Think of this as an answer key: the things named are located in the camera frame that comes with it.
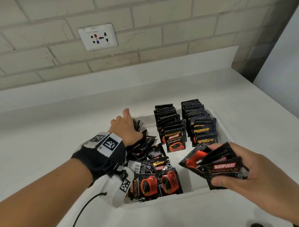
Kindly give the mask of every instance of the brick wall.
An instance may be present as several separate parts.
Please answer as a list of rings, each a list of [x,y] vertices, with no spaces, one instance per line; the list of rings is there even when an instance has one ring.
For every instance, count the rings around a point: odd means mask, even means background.
[[[298,0],[0,0],[0,90],[239,45],[252,80]],[[77,29],[112,23],[118,46],[88,52]]]

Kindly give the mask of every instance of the hand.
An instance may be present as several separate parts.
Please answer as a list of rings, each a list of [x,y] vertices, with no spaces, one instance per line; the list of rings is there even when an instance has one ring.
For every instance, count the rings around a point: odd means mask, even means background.
[[[209,147],[214,150],[220,145]],[[249,168],[248,179],[218,176],[212,184],[235,191],[264,211],[299,225],[299,185],[265,156],[234,143],[230,145]]]
[[[108,132],[113,132],[123,139],[125,146],[130,146],[142,138],[142,133],[134,129],[132,117],[129,109],[124,109],[123,117],[117,116],[116,120],[111,121],[111,127]]]

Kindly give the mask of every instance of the wall socket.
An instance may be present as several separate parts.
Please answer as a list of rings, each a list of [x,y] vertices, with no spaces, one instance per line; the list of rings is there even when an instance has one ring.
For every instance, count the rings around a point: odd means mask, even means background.
[[[112,24],[79,28],[78,32],[88,51],[117,46]]]

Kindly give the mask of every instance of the person's left hand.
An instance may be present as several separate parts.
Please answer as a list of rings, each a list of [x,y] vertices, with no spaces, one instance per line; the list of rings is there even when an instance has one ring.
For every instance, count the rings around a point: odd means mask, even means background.
[[[123,139],[125,146],[130,146],[142,138],[142,133],[134,129],[132,117],[129,109],[123,110],[123,117],[117,116],[111,121],[111,127],[108,132],[113,132]]]

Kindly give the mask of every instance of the white refrigerator side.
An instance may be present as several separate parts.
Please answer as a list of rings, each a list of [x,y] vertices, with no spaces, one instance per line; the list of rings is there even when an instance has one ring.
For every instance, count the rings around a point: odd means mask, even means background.
[[[299,8],[253,82],[299,118]]]

